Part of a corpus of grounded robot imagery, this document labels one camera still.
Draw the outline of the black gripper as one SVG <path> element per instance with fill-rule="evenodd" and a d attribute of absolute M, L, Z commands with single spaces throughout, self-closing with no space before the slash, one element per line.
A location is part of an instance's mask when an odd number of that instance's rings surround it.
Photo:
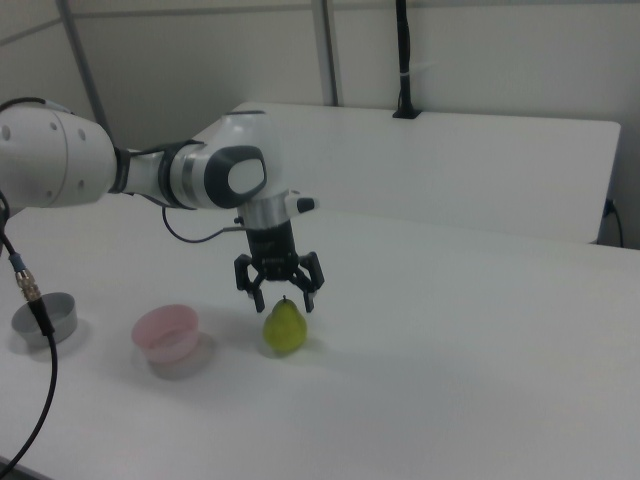
<path fill-rule="evenodd" d="M 315 252 L 298 257 L 290 221 L 276 227 L 246 231 L 250 256 L 239 255 L 234 261 L 236 287 L 245 291 L 253 300 L 257 313 L 265 309 L 261 290 L 263 281 L 290 281 L 303 294 L 307 313 L 314 310 L 314 298 L 325 282 L 324 274 Z M 256 276 L 250 279 L 249 269 Z"/>

